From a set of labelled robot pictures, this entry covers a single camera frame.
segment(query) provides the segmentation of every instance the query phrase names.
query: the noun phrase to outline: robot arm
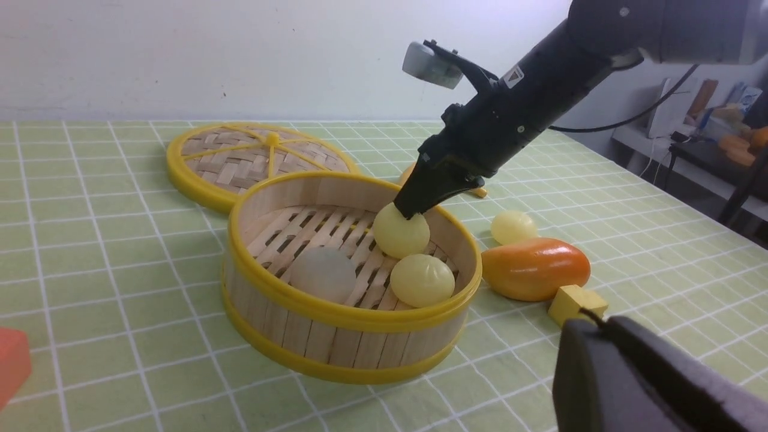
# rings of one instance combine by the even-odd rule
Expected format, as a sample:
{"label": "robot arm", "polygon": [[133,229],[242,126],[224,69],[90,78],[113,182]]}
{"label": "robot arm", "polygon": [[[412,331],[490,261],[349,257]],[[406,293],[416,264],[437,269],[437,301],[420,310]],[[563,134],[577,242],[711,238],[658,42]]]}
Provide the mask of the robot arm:
{"label": "robot arm", "polygon": [[395,198],[406,218],[484,184],[614,71],[656,63],[748,65],[768,53],[768,0],[574,0],[564,20],[497,78],[440,48],[411,44],[409,74],[477,95],[442,114]]}

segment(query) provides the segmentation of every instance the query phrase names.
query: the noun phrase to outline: bamboo steamer lid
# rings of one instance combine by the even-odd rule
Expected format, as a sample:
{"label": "bamboo steamer lid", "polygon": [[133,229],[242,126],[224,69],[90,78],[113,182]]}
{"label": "bamboo steamer lid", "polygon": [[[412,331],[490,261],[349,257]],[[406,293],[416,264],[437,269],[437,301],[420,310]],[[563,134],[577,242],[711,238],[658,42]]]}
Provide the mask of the bamboo steamer lid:
{"label": "bamboo steamer lid", "polygon": [[171,183],[192,201],[228,214],[237,196],[267,178],[302,171],[358,174],[333,145],[293,129],[220,123],[193,129],[168,146]]}

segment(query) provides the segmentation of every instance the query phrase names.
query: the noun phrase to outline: yellow toy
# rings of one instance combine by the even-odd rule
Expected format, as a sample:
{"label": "yellow toy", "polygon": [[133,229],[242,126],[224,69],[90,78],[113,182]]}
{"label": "yellow toy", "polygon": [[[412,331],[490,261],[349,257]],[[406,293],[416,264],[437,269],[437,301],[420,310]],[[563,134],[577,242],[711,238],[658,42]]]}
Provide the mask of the yellow toy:
{"label": "yellow toy", "polygon": [[491,222],[491,236],[499,244],[513,244],[538,237],[536,223],[522,211],[507,210],[496,215]]}
{"label": "yellow toy", "polygon": [[387,204],[373,219],[376,244],[392,258],[420,254],[429,244],[429,224],[423,214],[405,219],[394,203]]}
{"label": "yellow toy", "polygon": [[579,314],[582,307],[594,312],[598,317],[603,317],[608,309],[608,302],[598,293],[578,285],[560,287],[549,307],[549,317],[558,323],[558,326],[563,327],[565,321],[571,318],[587,319],[583,314]]}
{"label": "yellow toy", "polygon": [[413,307],[429,307],[453,295],[455,279],[444,262],[431,255],[409,255],[395,264],[389,287],[402,302]]}

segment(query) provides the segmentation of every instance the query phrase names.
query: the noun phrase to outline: sticker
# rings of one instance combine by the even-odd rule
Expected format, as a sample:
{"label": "sticker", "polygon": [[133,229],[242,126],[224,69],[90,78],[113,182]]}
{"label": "sticker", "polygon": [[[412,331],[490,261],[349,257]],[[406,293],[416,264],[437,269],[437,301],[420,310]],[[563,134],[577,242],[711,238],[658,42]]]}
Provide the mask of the sticker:
{"label": "sticker", "polygon": [[520,66],[515,66],[514,68],[510,69],[509,72],[504,74],[502,77],[502,81],[507,85],[509,88],[515,87],[522,79],[525,77],[525,74],[523,73],[523,70],[520,69]]}

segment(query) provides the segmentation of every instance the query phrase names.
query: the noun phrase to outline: yellow cube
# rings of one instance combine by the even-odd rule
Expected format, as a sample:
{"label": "yellow cube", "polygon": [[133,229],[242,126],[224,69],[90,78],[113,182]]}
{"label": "yellow cube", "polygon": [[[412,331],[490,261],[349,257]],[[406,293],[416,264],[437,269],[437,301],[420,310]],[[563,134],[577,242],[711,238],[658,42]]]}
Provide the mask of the yellow cube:
{"label": "yellow cube", "polygon": [[558,326],[563,327],[565,320],[587,319],[586,316],[578,313],[582,307],[594,312],[598,317],[603,317],[603,313],[608,309],[608,303],[594,291],[585,290],[578,285],[568,285],[558,289],[549,307],[549,316],[558,323]]}

